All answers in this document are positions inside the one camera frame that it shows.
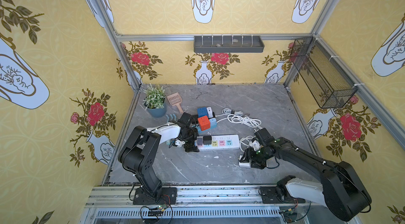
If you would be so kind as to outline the potted green plant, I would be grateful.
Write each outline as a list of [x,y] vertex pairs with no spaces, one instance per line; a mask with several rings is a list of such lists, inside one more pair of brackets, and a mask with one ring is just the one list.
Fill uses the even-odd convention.
[[154,118],[163,117],[167,112],[166,95],[163,87],[150,84],[144,93],[146,97],[143,100],[143,105],[146,111]]

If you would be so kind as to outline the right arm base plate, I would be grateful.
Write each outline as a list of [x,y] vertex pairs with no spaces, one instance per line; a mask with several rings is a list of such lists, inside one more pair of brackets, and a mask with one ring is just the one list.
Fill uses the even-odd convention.
[[259,187],[258,193],[264,204],[304,204],[305,199],[293,198],[285,189],[279,186]]

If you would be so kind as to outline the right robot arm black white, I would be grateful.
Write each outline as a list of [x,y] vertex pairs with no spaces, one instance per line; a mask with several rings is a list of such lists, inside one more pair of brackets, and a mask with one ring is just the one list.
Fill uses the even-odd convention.
[[342,221],[371,210],[372,199],[352,165],[320,158],[297,147],[292,141],[274,138],[267,129],[255,132],[239,163],[254,169],[266,169],[269,159],[286,161],[307,172],[316,181],[288,175],[277,182],[279,201],[306,200],[328,208]]

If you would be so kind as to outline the white power strip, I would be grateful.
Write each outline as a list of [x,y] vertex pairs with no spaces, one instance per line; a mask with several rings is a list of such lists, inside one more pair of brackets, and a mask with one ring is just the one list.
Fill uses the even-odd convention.
[[239,149],[239,136],[236,134],[210,136],[212,137],[211,145],[203,145],[202,147],[198,147],[199,151]]

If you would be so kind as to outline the light blue socket base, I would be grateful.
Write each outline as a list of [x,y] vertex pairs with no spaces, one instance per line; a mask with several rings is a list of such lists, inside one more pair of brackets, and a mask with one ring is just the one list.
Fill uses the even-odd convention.
[[[210,120],[210,122],[211,122],[211,128],[210,128],[210,129],[214,129],[214,128],[217,126],[217,120],[216,120],[216,118],[209,118],[209,120]],[[206,133],[207,131],[210,130],[210,129],[208,129],[208,130],[205,130],[205,131],[201,131],[200,128],[199,128],[199,125],[198,125],[198,120],[197,120],[196,128],[197,128],[197,131],[198,131],[199,133]]]

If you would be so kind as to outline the grey wall shelf tray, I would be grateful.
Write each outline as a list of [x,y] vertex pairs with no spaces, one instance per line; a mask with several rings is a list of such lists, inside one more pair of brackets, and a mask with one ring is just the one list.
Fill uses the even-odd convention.
[[194,36],[195,53],[262,53],[265,45],[258,35]]

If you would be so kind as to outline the grey purple plug adapter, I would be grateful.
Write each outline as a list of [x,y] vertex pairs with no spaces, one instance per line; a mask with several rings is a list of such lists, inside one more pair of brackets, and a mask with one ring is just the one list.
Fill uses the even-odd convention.
[[199,136],[199,137],[197,138],[197,140],[196,140],[196,145],[197,145],[198,147],[202,147],[202,146],[204,145],[204,139],[203,139],[202,136]]

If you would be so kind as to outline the black plug adapter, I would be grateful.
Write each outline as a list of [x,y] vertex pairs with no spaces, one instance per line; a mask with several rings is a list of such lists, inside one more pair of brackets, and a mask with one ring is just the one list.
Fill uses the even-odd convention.
[[203,136],[203,145],[211,145],[212,137],[211,136]]

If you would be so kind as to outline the pink plastic scoop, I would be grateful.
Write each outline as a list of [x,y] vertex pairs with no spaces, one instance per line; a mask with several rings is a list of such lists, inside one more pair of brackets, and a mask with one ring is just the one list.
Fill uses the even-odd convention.
[[183,114],[184,111],[181,108],[182,98],[179,93],[173,93],[167,96],[167,99],[171,106],[177,107],[180,114]]

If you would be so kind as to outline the red cube socket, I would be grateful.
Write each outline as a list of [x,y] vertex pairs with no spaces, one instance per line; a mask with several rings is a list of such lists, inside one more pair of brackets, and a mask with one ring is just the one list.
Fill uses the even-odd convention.
[[201,131],[211,128],[211,122],[207,115],[198,118],[198,125]]

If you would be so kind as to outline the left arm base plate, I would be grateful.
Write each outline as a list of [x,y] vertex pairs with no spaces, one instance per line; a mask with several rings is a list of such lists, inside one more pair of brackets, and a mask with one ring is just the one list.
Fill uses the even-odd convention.
[[134,198],[132,199],[134,205],[162,205],[162,204],[175,204],[177,199],[177,188],[163,187],[155,193],[148,193],[144,188],[137,188],[135,190]]

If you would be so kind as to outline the white charger on cube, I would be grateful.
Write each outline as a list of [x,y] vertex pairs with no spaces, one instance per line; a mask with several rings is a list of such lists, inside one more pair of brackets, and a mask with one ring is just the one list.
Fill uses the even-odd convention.
[[206,109],[207,109],[207,116],[208,116],[208,118],[213,118],[213,117],[214,117],[214,114],[213,114],[212,108],[211,108],[211,107],[207,107]]

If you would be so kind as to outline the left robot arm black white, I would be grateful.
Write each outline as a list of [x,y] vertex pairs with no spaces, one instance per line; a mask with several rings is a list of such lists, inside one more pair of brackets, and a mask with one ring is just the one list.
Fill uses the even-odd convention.
[[198,137],[197,116],[183,113],[179,120],[169,121],[154,128],[137,126],[122,147],[118,161],[135,175],[141,191],[158,200],[162,196],[162,182],[156,176],[153,163],[160,144],[182,147],[186,152],[199,152],[195,141]]

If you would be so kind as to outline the blue cube socket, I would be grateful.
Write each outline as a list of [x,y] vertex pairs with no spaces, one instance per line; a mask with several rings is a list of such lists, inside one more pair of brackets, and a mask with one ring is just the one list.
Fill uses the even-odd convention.
[[198,117],[208,116],[208,111],[206,107],[201,107],[197,109]]

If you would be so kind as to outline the white plug adapter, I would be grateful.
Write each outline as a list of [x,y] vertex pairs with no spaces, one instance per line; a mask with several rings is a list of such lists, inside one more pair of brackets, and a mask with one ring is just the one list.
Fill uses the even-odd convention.
[[239,161],[239,162],[238,162],[238,165],[239,165],[240,167],[242,167],[242,168],[250,168],[250,167],[251,167],[251,162],[250,162],[250,161],[248,161],[248,162]]

